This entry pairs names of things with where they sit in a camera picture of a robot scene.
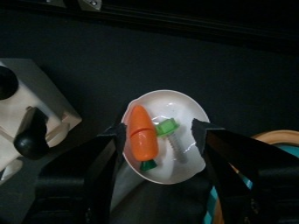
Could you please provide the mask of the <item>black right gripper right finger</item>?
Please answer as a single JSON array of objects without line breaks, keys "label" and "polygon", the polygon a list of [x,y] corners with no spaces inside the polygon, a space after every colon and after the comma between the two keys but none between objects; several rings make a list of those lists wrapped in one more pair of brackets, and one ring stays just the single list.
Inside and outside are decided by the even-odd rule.
[{"label": "black right gripper right finger", "polygon": [[193,120],[224,224],[299,224],[299,157]]}]

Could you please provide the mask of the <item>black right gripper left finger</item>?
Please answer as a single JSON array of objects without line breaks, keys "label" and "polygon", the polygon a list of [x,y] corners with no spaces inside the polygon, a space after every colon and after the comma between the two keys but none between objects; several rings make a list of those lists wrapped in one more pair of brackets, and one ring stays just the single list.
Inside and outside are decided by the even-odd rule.
[{"label": "black right gripper left finger", "polygon": [[108,224],[125,140],[120,123],[41,168],[22,224]]}]

